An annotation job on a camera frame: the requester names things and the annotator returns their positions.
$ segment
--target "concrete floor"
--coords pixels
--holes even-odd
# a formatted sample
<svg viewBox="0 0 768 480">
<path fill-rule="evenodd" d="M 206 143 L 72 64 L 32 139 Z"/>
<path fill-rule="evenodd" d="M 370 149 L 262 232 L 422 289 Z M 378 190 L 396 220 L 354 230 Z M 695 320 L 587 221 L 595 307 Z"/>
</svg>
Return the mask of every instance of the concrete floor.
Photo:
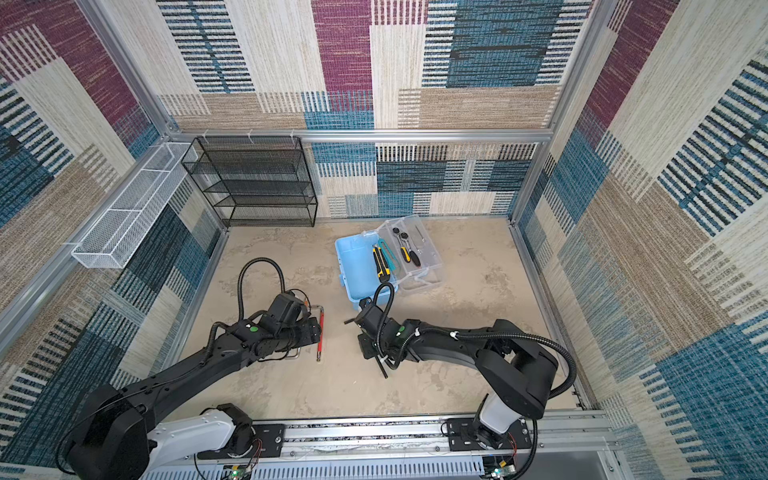
<svg viewBox="0 0 768 480">
<path fill-rule="evenodd" d="M 254 257 L 269 257 L 283 269 L 286 288 L 300 288 L 313 303 L 325 307 L 323 359 L 316 361 L 316 347 L 311 346 L 302 349 L 298 359 L 240 370 L 186 402 L 169 419 L 198 415 L 225 402 L 254 419 L 474 412 L 490 390 L 476 370 L 445 362 L 404 362 L 384 379 L 374 360 L 362 358 L 356 338 L 359 328 L 343 325 L 356 311 L 339 283 L 334 241 L 380 224 L 233 228 L 183 356 L 204 346 L 213 322 L 236 321 L 240 268 Z M 447 280 L 424 293 L 397 296 L 393 318 L 463 328 L 489 326 L 504 318 L 526 332 L 548 336 L 505 220 L 424 220 L 424 224 L 445 264 Z M 246 316 L 266 309 L 278 289 L 271 266 L 252 266 L 243 283 Z M 562 379 L 558 374 L 555 382 Z M 573 409 L 574 399 L 566 392 L 547 407 Z"/>
</svg>

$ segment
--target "white mesh basket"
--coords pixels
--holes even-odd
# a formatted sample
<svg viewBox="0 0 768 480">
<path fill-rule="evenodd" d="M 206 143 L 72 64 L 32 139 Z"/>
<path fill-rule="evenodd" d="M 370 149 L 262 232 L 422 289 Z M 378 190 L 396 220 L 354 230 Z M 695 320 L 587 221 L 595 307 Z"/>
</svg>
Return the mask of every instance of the white mesh basket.
<svg viewBox="0 0 768 480">
<path fill-rule="evenodd" d="M 184 179 L 181 158 L 197 159 L 197 152 L 189 146 L 167 142 L 158 148 L 85 234 L 72 256 L 86 268 L 125 268 Z"/>
</svg>

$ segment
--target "aluminum frame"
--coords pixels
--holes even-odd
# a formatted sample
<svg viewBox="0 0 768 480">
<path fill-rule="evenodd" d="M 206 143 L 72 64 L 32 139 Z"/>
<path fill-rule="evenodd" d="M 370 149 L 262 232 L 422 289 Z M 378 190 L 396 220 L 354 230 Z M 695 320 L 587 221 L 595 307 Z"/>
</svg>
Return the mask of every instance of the aluminum frame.
<svg viewBox="0 0 768 480">
<path fill-rule="evenodd" d="M 510 455 L 512 451 L 451 452 L 447 437 L 440 431 L 443 423 L 449 418 L 472 416 L 471 413 L 463 413 L 259 420 L 254 423 L 283 423 L 286 429 L 280 457 L 262 458 L 259 470 L 263 472 L 254 478 L 477 478 L 471 465 L 481 465 L 484 456 Z M 538 430 L 537 453 L 593 452 L 605 478 L 634 480 L 621 445 L 601 410 L 548 410 L 539 420 Z M 518 454 L 528 452 L 527 449 L 518 450 Z M 466 465 L 456 468 L 461 462 L 468 462 L 470 468 Z M 203 472 L 214 474 L 216 478 L 220 468 L 231 464 L 232 460 L 198 460 L 197 463 Z M 393 474 L 376 468 L 384 464 L 407 467 L 423 466 L 424 463 L 445 465 L 453 470 L 441 472 L 406 468 L 401 476 L 400 472 Z M 187 468 L 192 468 L 191 464 L 191 458 L 181 459 L 163 467 L 162 471 L 149 472 L 145 480 L 160 480 L 157 475 L 185 472 Z M 328 466 L 338 470 L 323 470 Z"/>
<path fill-rule="evenodd" d="M 616 4 L 618 0 L 598 0 L 599 3 L 594 9 L 594 14 L 590 16 L 588 25 L 584 26 L 584 41 L 576 54 L 576 59 L 572 66 L 571 72 L 568 75 L 568 79 L 563 87 L 562 94 L 558 99 L 557 105 L 552 112 L 552 119 L 550 121 L 550 128 L 553 129 L 553 138 L 560 132 L 560 119 L 569 109 L 573 102 L 573 97 L 581 87 L 581 81 L 584 78 L 584 72 L 590 59 L 594 55 L 594 50 L 598 45 L 600 38 L 605 34 L 608 22 L 611 20 Z M 547 163 L 547 157 L 549 156 L 549 142 L 546 145 L 541 145 L 539 155 L 535 155 L 531 166 L 528 168 L 528 172 L 523 179 L 522 187 L 520 188 L 520 194 L 518 195 L 515 209 L 512 211 L 511 220 L 514 223 L 520 221 L 520 218 L 525 211 L 525 205 L 531 199 L 533 189 L 538 181 L 538 176 L 541 174 L 541 170 L 544 169 L 544 165 Z"/>
<path fill-rule="evenodd" d="M 532 143 L 547 142 L 552 139 L 549 128 L 493 128 L 477 130 L 307 130 L 284 128 L 276 130 L 182 130 L 169 131 L 172 141 L 192 141 L 196 137 L 257 137 L 289 136 L 299 137 L 311 142 L 500 142 Z"/>
</svg>

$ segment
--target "clear plastic toolbox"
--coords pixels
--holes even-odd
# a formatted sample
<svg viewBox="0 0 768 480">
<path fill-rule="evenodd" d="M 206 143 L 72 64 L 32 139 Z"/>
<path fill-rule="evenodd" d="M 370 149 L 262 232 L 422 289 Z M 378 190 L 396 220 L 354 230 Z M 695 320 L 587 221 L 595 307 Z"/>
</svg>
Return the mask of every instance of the clear plastic toolbox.
<svg viewBox="0 0 768 480">
<path fill-rule="evenodd" d="M 398 295 L 422 292 L 445 280 L 442 259 L 419 216 L 394 218 L 385 221 L 375 230 L 336 241 L 340 279 L 349 301 L 355 305 L 362 298 L 372 296 L 379 286 L 372 253 L 375 244 L 380 245 L 384 251 L 391 271 L 389 281 L 395 286 Z M 405 247 L 409 257 L 411 251 L 415 252 L 420 266 L 417 266 L 416 259 L 406 262 L 402 247 Z M 388 298 L 389 292 L 383 290 L 379 295 L 379 303 L 385 303 Z"/>
</svg>

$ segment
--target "black mesh shelf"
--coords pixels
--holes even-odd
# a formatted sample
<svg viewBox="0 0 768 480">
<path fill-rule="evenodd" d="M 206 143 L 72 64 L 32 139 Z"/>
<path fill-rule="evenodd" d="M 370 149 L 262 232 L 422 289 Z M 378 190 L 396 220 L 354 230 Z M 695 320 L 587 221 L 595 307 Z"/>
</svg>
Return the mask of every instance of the black mesh shelf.
<svg viewBox="0 0 768 480">
<path fill-rule="evenodd" d="M 301 140 L 198 137 L 182 162 L 227 226 L 314 227 L 317 195 Z"/>
</svg>

